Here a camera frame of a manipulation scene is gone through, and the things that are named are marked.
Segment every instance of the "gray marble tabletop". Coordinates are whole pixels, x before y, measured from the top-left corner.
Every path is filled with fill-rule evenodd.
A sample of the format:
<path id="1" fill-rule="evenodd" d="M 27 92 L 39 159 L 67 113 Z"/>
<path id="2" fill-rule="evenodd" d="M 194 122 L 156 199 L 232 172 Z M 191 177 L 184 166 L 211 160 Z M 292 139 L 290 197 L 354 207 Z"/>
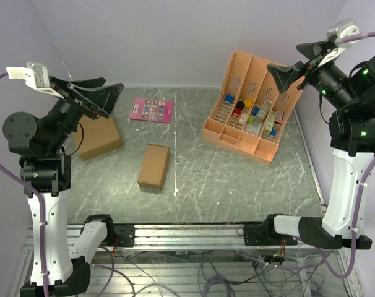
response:
<path id="1" fill-rule="evenodd" d="M 201 139 L 219 90 L 125 89 L 113 119 L 124 147 L 88 161 L 72 159 L 69 223 L 109 213 L 115 222 L 232 222 L 270 213 L 321 215 L 319 196 L 298 126 L 287 122 L 269 166 Z M 170 124 L 130 121 L 135 97 L 174 101 Z M 167 145 L 170 164 L 162 191 L 137 178 L 147 144 Z M 73 149 L 70 142 L 67 149 Z"/>

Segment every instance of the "pink card with pictures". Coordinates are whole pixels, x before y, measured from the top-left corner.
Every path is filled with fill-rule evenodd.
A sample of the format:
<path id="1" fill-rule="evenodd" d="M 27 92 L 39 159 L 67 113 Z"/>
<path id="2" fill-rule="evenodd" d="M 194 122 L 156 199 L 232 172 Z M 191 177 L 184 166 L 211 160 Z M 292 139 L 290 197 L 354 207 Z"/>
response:
<path id="1" fill-rule="evenodd" d="M 174 103 L 155 99 L 135 98 L 130 119 L 170 123 Z"/>

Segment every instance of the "peach plastic rack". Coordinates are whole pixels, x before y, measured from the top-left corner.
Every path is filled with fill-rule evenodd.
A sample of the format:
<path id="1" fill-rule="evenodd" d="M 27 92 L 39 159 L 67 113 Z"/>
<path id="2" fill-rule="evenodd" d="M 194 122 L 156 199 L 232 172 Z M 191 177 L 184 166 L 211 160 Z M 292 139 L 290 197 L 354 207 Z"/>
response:
<path id="1" fill-rule="evenodd" d="M 280 94 L 273 77 L 267 71 L 268 64 L 278 65 L 266 59 L 235 51 L 227 65 L 218 100 L 202 129 L 203 140 L 265 165 L 269 165 L 273 160 L 280 145 L 285 123 L 302 92 L 296 88 L 302 81 L 300 79 L 293 83 L 286 93 Z M 234 96 L 232 103 L 225 101 L 227 94 Z M 232 111 L 237 102 L 245 99 L 251 100 L 254 104 L 250 108 L 245 108 L 238 117 L 233 116 Z M 262 136 L 264 124 L 258 136 L 255 136 L 244 131 L 246 122 L 239 123 L 242 114 L 250 115 L 254 106 L 262 106 L 266 100 L 272 102 L 270 111 L 283 113 L 280 128 L 272 140 Z"/>

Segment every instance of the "marble surface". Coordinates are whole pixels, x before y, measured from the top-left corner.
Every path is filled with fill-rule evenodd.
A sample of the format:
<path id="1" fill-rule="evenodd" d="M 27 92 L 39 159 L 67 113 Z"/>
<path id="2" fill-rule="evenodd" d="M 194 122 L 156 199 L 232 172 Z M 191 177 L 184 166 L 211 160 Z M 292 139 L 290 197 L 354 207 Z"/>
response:
<path id="1" fill-rule="evenodd" d="M 270 213 L 321 215 L 319 196 L 293 116 L 270 166 L 201 139 L 219 90 L 125 89 L 113 118 L 124 147 L 88 161 L 72 159 L 69 223 L 109 213 L 116 222 L 229 222 Z M 174 101 L 170 124 L 130 121 L 135 97 Z M 167 145 L 170 164 L 162 191 L 140 189 L 147 144 Z M 67 150 L 73 150 L 69 142 Z"/>

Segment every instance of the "white wall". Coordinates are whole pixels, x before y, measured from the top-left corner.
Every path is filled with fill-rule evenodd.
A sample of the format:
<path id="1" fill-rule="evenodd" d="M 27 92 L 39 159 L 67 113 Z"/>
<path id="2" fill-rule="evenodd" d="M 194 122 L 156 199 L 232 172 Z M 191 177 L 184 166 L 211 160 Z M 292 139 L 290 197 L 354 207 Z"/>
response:
<path id="1" fill-rule="evenodd" d="M 361 32 L 375 30 L 375 0 L 348 0 L 341 11 L 338 20 L 353 17 Z M 361 61 L 375 55 L 375 38 L 358 42 L 346 51 L 338 60 L 337 65 L 345 73 Z M 319 115 L 318 93 L 310 87 L 305 90 L 297 106 L 304 136 L 308 143 L 314 167 L 319 179 L 322 193 L 326 201 L 329 200 L 332 186 L 333 157 L 330 145 L 330 135 L 327 125 Z M 334 108 L 325 102 L 322 110 L 328 118 Z M 368 202 L 365 211 L 366 234 L 374 241 L 369 251 L 359 251 L 356 268 L 366 296 L 375 296 L 375 169 L 371 188 L 369 188 Z"/>
<path id="2" fill-rule="evenodd" d="M 32 0 L 74 79 L 214 87 L 234 50 L 290 63 L 345 0 Z"/>
<path id="3" fill-rule="evenodd" d="M 45 62 L 50 73 L 66 79 L 63 64 L 32 3 L 0 1 L 0 73 L 6 66 L 25 66 L 27 61 Z M 2 134 L 3 121 L 16 111 L 43 116 L 54 103 L 48 95 L 25 87 L 22 81 L 0 81 L 0 162 L 20 174 L 16 155 L 9 153 Z M 30 223 L 24 190 L 0 173 L 0 297 L 6 296 Z"/>

